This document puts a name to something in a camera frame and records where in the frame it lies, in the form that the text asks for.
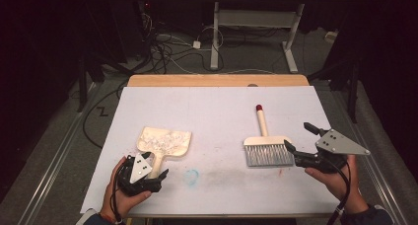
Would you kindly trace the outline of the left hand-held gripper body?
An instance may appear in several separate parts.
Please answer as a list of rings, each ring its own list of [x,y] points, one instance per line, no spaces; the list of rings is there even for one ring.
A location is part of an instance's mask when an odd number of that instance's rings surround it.
[[[143,191],[158,192],[162,188],[162,177],[147,179],[151,172],[152,167],[141,154],[128,155],[116,172],[117,187],[127,196]]]

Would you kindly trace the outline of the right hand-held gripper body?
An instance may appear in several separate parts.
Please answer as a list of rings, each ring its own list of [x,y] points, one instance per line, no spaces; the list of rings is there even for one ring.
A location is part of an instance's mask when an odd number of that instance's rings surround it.
[[[351,140],[335,129],[324,130],[319,128],[320,139],[314,144],[317,152],[294,153],[294,162],[297,167],[315,168],[322,173],[336,173],[341,170],[348,155],[370,155],[371,151]]]

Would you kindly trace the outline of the pile of white shredded scraps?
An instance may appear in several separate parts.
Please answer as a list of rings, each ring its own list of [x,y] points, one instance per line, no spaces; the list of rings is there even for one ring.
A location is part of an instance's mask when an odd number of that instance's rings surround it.
[[[160,135],[146,133],[140,137],[138,142],[139,149],[161,149],[169,150],[176,147],[183,147],[187,144],[191,134],[186,133],[164,133]]]

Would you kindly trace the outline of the cream plastic dustpan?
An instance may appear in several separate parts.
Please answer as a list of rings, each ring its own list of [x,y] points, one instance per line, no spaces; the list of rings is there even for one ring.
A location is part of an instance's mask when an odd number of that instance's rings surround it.
[[[146,126],[143,128],[139,136],[139,139],[137,140],[137,148],[138,148],[138,142],[140,140],[140,137],[145,135],[146,133],[160,135],[160,134],[172,133],[172,132],[173,133],[189,132],[191,134],[190,131],[168,130],[168,129],[161,129],[161,128],[154,128],[154,127]],[[138,148],[138,150],[141,152],[151,152],[154,155],[153,164],[152,164],[152,172],[148,175],[148,178],[155,179],[159,176],[161,165],[165,157],[181,157],[185,155],[189,148],[190,140],[191,140],[191,136],[187,144],[184,145],[183,147],[176,147],[174,149],[169,149],[169,150],[152,149],[152,148],[139,149]]]

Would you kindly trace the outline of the cream hand brush grey bristles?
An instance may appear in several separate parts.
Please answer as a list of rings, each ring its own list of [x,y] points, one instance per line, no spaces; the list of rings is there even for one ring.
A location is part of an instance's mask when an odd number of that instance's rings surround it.
[[[286,136],[269,136],[262,105],[256,107],[257,120],[261,135],[244,140],[246,164],[249,167],[291,167],[293,155],[286,149]]]

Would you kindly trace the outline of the person's left hand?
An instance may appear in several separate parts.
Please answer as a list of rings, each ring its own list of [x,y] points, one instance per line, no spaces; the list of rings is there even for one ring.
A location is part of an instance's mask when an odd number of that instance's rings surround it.
[[[150,191],[143,191],[134,196],[127,196],[116,188],[116,173],[125,160],[126,158],[122,157],[113,168],[110,181],[105,189],[103,206],[100,210],[100,214],[111,222],[125,218],[133,207],[152,195]]]

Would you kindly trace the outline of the person's right hand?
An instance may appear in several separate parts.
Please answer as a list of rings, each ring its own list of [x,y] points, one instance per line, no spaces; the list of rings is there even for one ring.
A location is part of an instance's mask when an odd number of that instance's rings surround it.
[[[346,195],[347,186],[339,174],[324,174],[314,168],[305,168],[305,172],[317,181],[323,183],[338,200],[342,200]],[[347,179],[351,179],[349,196],[344,206],[345,213],[356,214],[368,210],[369,205],[359,191],[359,178],[356,157],[354,155],[348,156],[347,166],[345,166],[341,172]]]

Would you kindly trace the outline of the black metal stand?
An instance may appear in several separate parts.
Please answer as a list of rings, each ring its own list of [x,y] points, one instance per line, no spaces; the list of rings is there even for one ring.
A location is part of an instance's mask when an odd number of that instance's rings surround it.
[[[323,79],[329,82],[331,91],[348,93],[347,112],[350,119],[356,123],[356,102],[359,80],[359,62],[355,60],[340,60],[308,76],[308,81]]]

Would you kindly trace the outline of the wooden table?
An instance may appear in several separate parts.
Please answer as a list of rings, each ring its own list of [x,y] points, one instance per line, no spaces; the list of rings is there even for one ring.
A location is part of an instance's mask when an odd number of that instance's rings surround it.
[[[295,166],[251,168],[244,140],[259,133],[262,105],[272,135],[312,152],[306,121],[326,126],[315,89],[302,77],[274,75],[134,76],[128,101],[134,127],[190,131],[187,153],[169,158],[162,190],[141,206],[155,217],[308,217],[336,203]]]

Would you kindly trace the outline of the metal floor rail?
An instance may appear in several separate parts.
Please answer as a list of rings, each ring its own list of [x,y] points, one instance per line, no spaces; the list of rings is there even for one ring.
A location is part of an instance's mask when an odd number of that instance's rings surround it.
[[[90,97],[85,103],[85,108],[89,107],[93,99],[97,96],[98,91],[101,88],[101,84],[92,83],[88,89],[87,95]],[[38,212],[43,205],[50,189],[52,188],[57,175],[68,155],[72,140],[79,130],[81,121],[86,117],[86,109],[77,112],[66,131],[63,139],[60,141],[59,147],[55,152],[52,160],[50,161],[47,170],[41,177],[38,183],[34,195],[28,203],[25,211],[23,212],[18,225],[33,225]]]
[[[380,204],[392,216],[395,225],[413,225],[415,205],[408,195],[416,195],[416,184],[403,160],[386,135],[364,90],[358,90],[355,121],[347,108],[347,94],[332,91],[337,111],[329,110],[329,120],[341,132],[371,150],[370,156],[358,156],[360,191],[371,204]]]

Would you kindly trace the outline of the white metal desk frame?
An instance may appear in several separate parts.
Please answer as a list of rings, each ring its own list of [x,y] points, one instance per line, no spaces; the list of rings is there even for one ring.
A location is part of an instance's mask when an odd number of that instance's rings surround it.
[[[249,9],[221,9],[218,1],[214,2],[213,10],[213,37],[211,43],[211,70],[219,69],[220,47],[224,37],[219,30],[224,27],[253,27],[253,28],[287,28],[290,30],[288,39],[281,43],[282,51],[287,61],[289,71],[297,73],[292,45],[304,12],[305,4],[299,3],[295,11],[255,11]]]

